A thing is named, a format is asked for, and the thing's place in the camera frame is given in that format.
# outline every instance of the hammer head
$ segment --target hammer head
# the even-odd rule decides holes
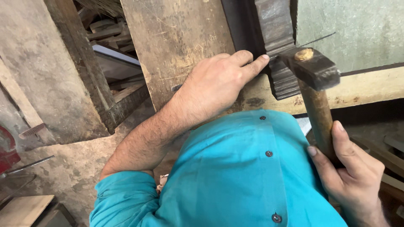
[[[316,91],[339,84],[341,75],[334,62],[317,50],[313,49],[313,57],[309,60],[295,59],[295,54],[305,49],[307,48],[294,48],[280,53],[279,57],[298,79]]]

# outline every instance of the hand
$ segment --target hand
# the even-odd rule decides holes
[[[341,204],[354,225],[388,226],[378,197],[383,163],[351,142],[339,121],[332,126],[332,138],[335,153],[346,168],[335,169],[318,148],[307,148],[324,189]]]
[[[269,57],[252,60],[253,55],[246,50],[201,60],[167,105],[175,106],[177,114],[191,125],[218,115],[236,101],[244,85],[268,64]]]

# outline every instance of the wooden hammer handle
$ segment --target wooden hammer handle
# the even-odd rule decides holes
[[[297,80],[306,106],[307,115],[313,128],[317,147],[329,158],[336,168],[343,167],[332,145],[332,118],[326,92],[316,91],[302,80]]]

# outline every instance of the shirt sleeve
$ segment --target shirt sleeve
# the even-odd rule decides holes
[[[137,226],[155,212],[158,195],[154,179],[145,172],[122,171],[101,180],[97,200],[90,213],[90,227]]]

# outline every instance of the turquoise shirt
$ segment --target turquoise shirt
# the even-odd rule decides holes
[[[347,226],[327,202],[308,145],[287,113],[221,117],[191,132],[160,197],[144,172],[101,180],[90,226]]]

